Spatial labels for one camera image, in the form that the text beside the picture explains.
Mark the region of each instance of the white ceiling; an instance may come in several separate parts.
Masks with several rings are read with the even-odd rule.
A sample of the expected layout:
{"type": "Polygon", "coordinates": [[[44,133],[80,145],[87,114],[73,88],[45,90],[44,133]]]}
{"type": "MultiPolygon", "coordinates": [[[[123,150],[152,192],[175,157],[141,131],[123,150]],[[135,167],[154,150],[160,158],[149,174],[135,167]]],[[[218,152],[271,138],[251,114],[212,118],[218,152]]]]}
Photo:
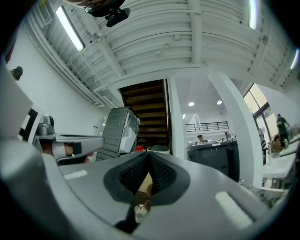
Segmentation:
{"type": "MultiPolygon", "coordinates": [[[[245,82],[235,79],[232,82],[242,94],[252,85],[250,82],[244,84],[245,82]]],[[[225,108],[223,103],[217,105],[217,101],[222,99],[207,78],[179,78],[176,85],[182,114],[221,112],[225,108]],[[189,102],[194,102],[195,105],[190,107],[189,102]]]]}
{"type": "MultiPolygon", "coordinates": [[[[122,8],[130,8],[130,16],[112,28],[106,27],[104,18],[93,18],[61,0],[49,0],[52,19],[43,23],[38,8],[45,1],[41,2],[25,21],[28,33],[36,44],[41,42],[32,30],[37,22],[46,41],[67,63],[63,68],[70,68],[86,89],[75,88],[91,102],[96,98],[109,104],[105,96],[111,100],[110,106],[121,106],[110,92],[111,83],[133,74],[157,71],[162,66],[174,69],[209,64],[231,79],[240,80],[234,82],[238,88],[246,81],[278,89],[290,73],[294,47],[263,5],[259,6],[256,30],[250,29],[246,0],[125,0],[122,8]],[[54,14],[59,5],[65,6],[86,45],[82,53],[54,14]],[[99,43],[94,33],[100,36],[99,43]],[[269,38],[267,45],[264,35],[269,38]]],[[[41,51],[53,59],[44,44],[41,51]]],[[[201,79],[186,79],[178,84],[180,103],[195,98],[193,101],[203,103],[198,111],[215,106],[219,98],[212,85],[201,79]]]]}

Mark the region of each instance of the small bottle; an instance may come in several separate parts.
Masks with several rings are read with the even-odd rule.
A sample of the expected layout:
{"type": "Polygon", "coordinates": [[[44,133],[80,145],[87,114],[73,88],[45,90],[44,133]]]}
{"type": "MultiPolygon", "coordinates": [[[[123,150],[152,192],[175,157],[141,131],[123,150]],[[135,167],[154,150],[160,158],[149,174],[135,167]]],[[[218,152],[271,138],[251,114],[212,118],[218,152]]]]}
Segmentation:
{"type": "Polygon", "coordinates": [[[287,149],[289,147],[289,142],[287,141],[286,138],[283,141],[285,142],[285,149],[287,149]]]}
{"type": "Polygon", "coordinates": [[[139,204],[135,206],[135,221],[136,223],[142,223],[144,217],[147,215],[147,210],[145,209],[144,204],[139,204]]]}

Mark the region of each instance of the red object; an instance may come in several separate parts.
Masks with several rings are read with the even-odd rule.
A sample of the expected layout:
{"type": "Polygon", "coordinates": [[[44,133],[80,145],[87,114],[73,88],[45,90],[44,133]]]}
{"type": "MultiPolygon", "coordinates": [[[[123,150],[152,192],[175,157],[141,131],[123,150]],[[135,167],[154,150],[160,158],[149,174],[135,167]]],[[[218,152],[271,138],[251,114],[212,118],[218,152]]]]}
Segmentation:
{"type": "Polygon", "coordinates": [[[135,147],[135,152],[142,152],[144,151],[143,146],[136,146],[135,147]]]}
{"type": "Polygon", "coordinates": [[[14,42],[13,46],[11,47],[11,49],[9,50],[9,53],[7,54],[7,56],[5,56],[5,61],[6,61],[6,63],[9,62],[9,60],[10,60],[10,58],[11,58],[11,55],[13,54],[14,47],[15,47],[15,42],[14,42]]]}

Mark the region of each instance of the white wall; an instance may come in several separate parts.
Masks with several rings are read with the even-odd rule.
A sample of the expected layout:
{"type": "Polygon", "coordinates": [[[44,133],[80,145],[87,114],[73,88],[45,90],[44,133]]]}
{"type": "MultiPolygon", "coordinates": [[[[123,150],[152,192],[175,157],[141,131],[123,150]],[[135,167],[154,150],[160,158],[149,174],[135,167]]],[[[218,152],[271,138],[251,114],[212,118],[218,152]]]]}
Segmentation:
{"type": "Polygon", "coordinates": [[[96,108],[81,97],[44,59],[23,28],[20,29],[14,52],[7,64],[9,70],[21,66],[18,82],[35,105],[51,115],[57,133],[96,135],[98,125],[109,109],[96,108]]]}
{"type": "Polygon", "coordinates": [[[200,123],[208,123],[208,122],[223,122],[227,121],[227,116],[224,114],[220,114],[219,111],[211,110],[211,112],[199,113],[200,123]]]}
{"type": "Polygon", "coordinates": [[[291,126],[300,124],[300,88],[298,89],[297,86],[289,87],[285,89],[284,93],[278,92],[276,90],[257,85],[259,89],[262,91],[268,103],[270,104],[271,109],[273,110],[275,116],[277,114],[281,114],[291,126]],[[294,97],[299,98],[298,104],[293,102],[288,96],[291,95],[291,98],[294,97]]]}
{"type": "Polygon", "coordinates": [[[170,94],[170,110],[172,120],[172,151],[173,156],[185,159],[186,147],[186,129],[184,128],[184,120],[180,112],[180,104],[176,88],[176,79],[168,80],[170,94]]]}
{"type": "Polygon", "coordinates": [[[195,124],[196,123],[196,114],[187,113],[184,119],[185,124],[195,124]]]}
{"type": "Polygon", "coordinates": [[[298,106],[300,105],[300,81],[298,79],[296,79],[295,74],[297,73],[297,71],[295,71],[294,73],[292,72],[291,75],[293,74],[294,77],[291,77],[291,79],[289,79],[287,81],[287,83],[283,86],[284,88],[284,92],[283,94],[286,95],[290,100],[292,100],[295,104],[297,104],[298,106]]]}
{"type": "Polygon", "coordinates": [[[234,127],[233,127],[233,120],[231,115],[228,113],[227,109],[225,109],[225,111],[222,113],[224,119],[226,119],[225,121],[228,121],[228,127],[230,129],[230,133],[233,134],[235,133],[234,131],[234,127]]]}

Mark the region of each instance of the white sticker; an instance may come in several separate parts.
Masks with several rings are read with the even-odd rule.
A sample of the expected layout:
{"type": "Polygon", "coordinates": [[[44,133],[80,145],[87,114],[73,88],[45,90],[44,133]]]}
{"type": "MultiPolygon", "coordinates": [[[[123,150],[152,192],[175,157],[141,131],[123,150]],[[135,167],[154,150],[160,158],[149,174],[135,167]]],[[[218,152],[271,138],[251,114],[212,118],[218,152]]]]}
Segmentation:
{"type": "Polygon", "coordinates": [[[65,180],[70,180],[70,179],[73,179],[73,178],[83,177],[83,176],[85,176],[87,174],[88,174],[87,171],[81,170],[79,172],[73,172],[73,173],[65,174],[64,178],[65,178],[65,180]]]}
{"type": "Polygon", "coordinates": [[[229,196],[226,192],[219,192],[215,195],[216,201],[223,209],[228,219],[240,230],[253,224],[250,216],[229,196]]]}

